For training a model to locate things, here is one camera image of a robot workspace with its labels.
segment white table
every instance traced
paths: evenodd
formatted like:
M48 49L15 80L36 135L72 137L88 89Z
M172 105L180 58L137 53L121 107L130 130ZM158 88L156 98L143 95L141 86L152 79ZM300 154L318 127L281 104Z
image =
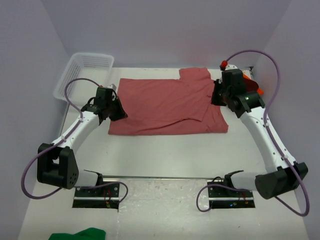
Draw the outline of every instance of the white table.
M217 69L209 71L212 79L221 76ZM82 77L94 79L94 76ZM109 84L117 86L120 78L178 79L179 72L175 68L113 68ZM235 170L265 171L260 152L246 127L226 107L221 111L229 125L226 134L114 136L108 135L110 122L106 120L78 150L78 167L105 176L175 178L213 178ZM70 107L63 130L77 116ZM264 200L257 192L253 193L256 208L201 213L195 199L206 184L204 180L123 181L128 184L129 195L121 203L119 212L74 209L73 190L62 190L44 200L31 200L19 239L45 240L52 233L76 233L89 227L105 230L108 240L308 239L301 217L275 199ZM53 189L37 182L33 193L40 195ZM299 209L294 192L281 197ZM208 207L206 191L200 206Z

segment white laundry basket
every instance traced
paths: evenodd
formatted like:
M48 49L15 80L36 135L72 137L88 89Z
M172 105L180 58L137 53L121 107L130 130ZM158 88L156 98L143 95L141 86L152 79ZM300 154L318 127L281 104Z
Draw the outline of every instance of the white laundry basket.
M83 52L73 54L53 92L54 97L67 101L65 87L76 78L91 79L106 86L113 64L114 57L111 55ZM97 86L92 82L79 80L68 87L67 96L74 104L83 106L89 98L96 95L96 91Z

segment wrinkled fabric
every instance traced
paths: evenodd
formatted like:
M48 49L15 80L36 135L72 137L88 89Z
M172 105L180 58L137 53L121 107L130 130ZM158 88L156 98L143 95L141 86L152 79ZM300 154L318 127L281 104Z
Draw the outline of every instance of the wrinkled fabric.
M122 78L118 96L128 118L110 123L111 135L226 133L214 82L206 68L180 69L180 79Z

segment metal base plate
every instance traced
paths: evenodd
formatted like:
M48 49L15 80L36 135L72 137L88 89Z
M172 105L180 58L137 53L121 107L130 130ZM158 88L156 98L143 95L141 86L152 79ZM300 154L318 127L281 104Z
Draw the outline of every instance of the metal base plate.
M119 209L118 183L96 189L76 189L73 198L73 208Z
M224 179L217 179L209 184L224 185ZM212 209L246 209L255 208L254 196L251 191L230 191L222 187L209 187L209 206Z

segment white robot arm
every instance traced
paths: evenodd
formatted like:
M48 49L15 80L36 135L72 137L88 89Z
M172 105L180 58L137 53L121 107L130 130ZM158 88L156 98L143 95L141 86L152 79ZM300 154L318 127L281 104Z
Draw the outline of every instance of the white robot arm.
M104 120L117 121L128 117L115 90L114 85L98 87L96 96L81 109L81 115L75 122L51 144L43 143L39 147L40 153L61 142L38 158L37 180L40 183L71 189L94 187L103 182L98 172L78 169L75 154L87 136Z
M268 115L264 121L265 104L257 92L247 92L242 71L234 65L228 65L222 71L222 77L215 81L214 85L211 103L228 106L231 111L235 112L252 135L267 171L267 174L242 170L229 173L225 175L226 186L258 191L265 199L296 189L299 182L287 162L279 154L266 127L270 129L274 140L285 153L285 158L295 168L301 179L306 176L308 168L304 162L297 163L289 153Z

